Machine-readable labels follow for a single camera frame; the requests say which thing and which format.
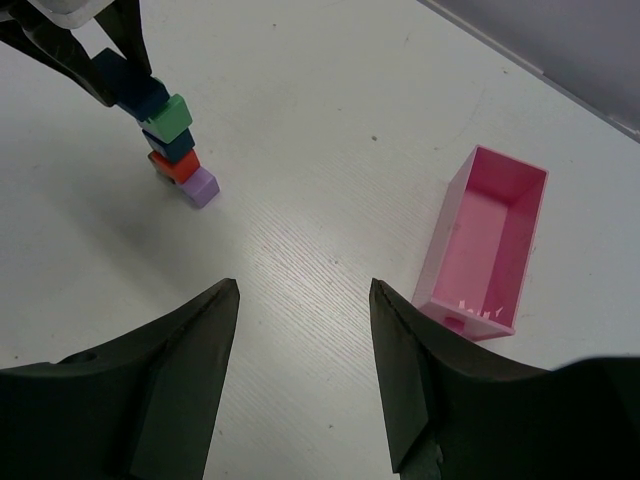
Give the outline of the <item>small dark blue block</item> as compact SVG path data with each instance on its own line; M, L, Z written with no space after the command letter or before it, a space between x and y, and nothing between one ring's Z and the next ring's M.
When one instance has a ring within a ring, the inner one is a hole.
M178 163L195 147L195 141L189 129L181 132L171 142L164 142L146 130L142 133L152 150L173 164Z

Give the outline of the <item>green notched wood block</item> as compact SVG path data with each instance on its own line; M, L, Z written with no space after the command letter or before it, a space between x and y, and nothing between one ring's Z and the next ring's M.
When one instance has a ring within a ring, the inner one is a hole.
M145 129L164 143L170 143L188 129L192 122L186 101L181 95L174 94L147 120Z

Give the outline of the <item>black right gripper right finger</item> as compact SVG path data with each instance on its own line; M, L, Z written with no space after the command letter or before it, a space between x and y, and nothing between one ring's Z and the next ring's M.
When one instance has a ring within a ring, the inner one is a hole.
M381 280L372 341L394 473L403 479L635 479L639 361L544 370L428 318Z

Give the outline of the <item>pink plastic box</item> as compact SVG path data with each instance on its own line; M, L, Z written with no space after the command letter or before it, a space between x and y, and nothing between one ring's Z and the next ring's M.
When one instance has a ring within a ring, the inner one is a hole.
M412 304L471 341L513 335L547 178L476 146L448 184Z

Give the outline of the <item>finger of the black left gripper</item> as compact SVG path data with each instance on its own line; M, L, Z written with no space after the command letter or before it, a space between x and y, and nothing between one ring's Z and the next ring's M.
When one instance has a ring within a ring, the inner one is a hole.
M111 107L116 95L78 40L48 20L20 24L1 23L1 41L70 78L101 104Z
M98 13L95 20L128 61L145 74L152 73L139 0L115 0Z

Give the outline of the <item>long dark blue block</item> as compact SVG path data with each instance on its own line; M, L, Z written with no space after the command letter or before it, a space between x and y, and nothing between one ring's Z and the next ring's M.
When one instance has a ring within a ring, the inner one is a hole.
M116 104L137 121L153 116L170 98L160 81L109 48L92 62L115 93Z

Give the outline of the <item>purple wood cube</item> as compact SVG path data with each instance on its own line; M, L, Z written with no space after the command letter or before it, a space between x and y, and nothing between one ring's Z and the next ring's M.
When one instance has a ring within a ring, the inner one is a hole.
M190 204L197 209L208 205L220 192L216 177L206 168L198 168L183 184L179 185Z

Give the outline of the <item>red letter wood cube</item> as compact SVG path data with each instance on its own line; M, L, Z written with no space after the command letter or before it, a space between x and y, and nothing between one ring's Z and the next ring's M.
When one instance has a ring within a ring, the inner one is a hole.
M148 154L148 159L156 171L161 171L171 177L175 184L183 184L201 164L196 152L192 149L178 163L170 163L155 151Z

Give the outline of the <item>olive grey wood cube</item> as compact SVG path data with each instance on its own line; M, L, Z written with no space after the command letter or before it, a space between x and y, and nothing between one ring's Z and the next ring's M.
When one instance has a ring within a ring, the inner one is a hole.
M156 171L156 174L158 175L158 177L163 180L165 183L169 184L169 185L175 185L175 181L169 177L168 175L164 174L161 171Z

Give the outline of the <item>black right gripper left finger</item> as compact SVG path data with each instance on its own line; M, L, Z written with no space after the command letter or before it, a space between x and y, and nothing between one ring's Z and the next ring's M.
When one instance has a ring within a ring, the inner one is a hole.
M5 479L200 479L236 330L222 280L57 363L1 373Z

